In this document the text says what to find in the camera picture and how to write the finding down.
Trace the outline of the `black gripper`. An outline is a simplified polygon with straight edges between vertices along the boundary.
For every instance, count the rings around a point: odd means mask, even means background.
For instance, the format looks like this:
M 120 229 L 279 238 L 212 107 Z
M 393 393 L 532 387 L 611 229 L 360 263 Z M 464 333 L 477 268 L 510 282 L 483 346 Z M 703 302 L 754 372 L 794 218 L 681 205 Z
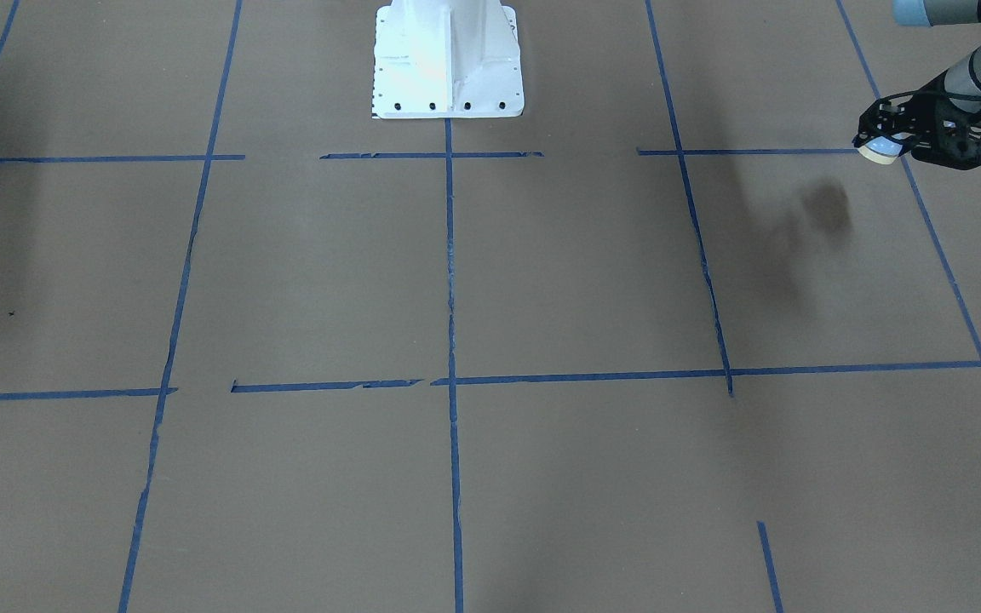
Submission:
M 923 89 L 880 97 L 861 113 L 853 147 L 876 136 L 902 143 L 903 156 L 916 162 L 976 169 L 981 166 L 981 96 Z

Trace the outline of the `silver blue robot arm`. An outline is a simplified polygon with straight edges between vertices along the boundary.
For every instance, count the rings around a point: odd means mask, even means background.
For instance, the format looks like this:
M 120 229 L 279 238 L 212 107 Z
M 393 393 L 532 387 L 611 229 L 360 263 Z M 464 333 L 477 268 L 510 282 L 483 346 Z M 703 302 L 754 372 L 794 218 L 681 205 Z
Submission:
M 981 24 L 981 1 L 895 1 L 907 27 Z M 912 92 L 876 98 L 858 119 L 852 146 L 879 164 L 910 155 L 954 170 L 981 166 L 981 45 Z

